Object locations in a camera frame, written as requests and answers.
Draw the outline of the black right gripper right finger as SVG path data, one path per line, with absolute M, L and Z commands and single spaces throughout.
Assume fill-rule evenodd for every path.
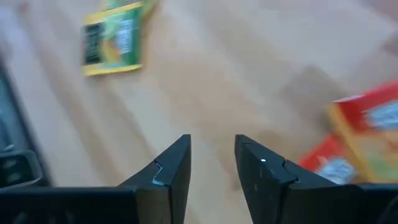
M 234 154 L 253 223 L 281 223 L 291 187 L 334 185 L 243 134 L 235 136 Z

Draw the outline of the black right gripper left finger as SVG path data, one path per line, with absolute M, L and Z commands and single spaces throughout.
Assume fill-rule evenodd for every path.
M 139 223 L 184 223 L 191 163 L 191 135 L 184 134 L 120 184 L 134 190 Z

